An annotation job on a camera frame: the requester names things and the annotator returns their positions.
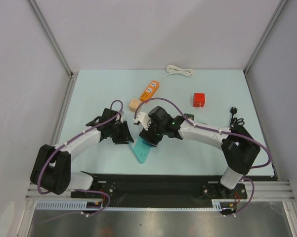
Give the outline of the teal triangular power strip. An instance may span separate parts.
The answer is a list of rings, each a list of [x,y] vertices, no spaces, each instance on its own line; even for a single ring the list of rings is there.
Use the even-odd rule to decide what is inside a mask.
[[[147,160],[152,146],[143,143],[142,138],[135,139],[133,143],[129,143],[129,147],[140,164],[144,164]]]

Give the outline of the beige cube plug adapter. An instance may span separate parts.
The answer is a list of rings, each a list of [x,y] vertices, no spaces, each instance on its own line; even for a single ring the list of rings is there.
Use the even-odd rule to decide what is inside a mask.
[[[129,110],[131,112],[135,112],[140,104],[141,104],[141,101],[139,99],[133,98],[128,105]]]

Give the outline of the dark green cube plug adapter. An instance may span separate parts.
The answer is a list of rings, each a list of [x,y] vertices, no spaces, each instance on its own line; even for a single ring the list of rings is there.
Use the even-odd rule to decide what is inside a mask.
[[[193,114],[184,114],[188,119],[194,120],[195,116]]]

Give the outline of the blue cube plug adapter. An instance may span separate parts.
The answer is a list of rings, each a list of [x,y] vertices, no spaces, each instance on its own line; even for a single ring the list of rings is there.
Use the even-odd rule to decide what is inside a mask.
[[[143,140],[143,143],[144,143],[145,145],[147,145],[147,146],[151,146],[151,144],[150,144],[149,142],[145,141],[145,140]]]

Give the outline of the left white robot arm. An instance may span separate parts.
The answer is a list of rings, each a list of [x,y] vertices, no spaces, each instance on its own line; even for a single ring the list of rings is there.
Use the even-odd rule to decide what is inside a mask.
[[[30,176],[41,195],[60,195],[66,190],[82,190],[88,197],[99,193],[96,176],[72,171],[72,162],[90,147],[110,138],[116,145],[134,142],[127,121],[120,112],[105,108],[86,124],[85,130],[67,142],[40,147]]]

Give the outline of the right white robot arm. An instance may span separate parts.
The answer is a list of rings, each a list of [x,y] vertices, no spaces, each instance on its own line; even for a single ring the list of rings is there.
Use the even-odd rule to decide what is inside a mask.
[[[139,136],[152,147],[156,147],[167,136],[201,142],[221,150],[227,162],[227,168],[218,185],[218,193],[223,198],[230,198],[235,194],[238,181],[248,174],[260,152],[260,146],[254,143],[243,126],[220,129],[202,125],[185,115],[173,118],[160,106],[149,113],[139,112],[134,116],[133,122],[143,126]]]

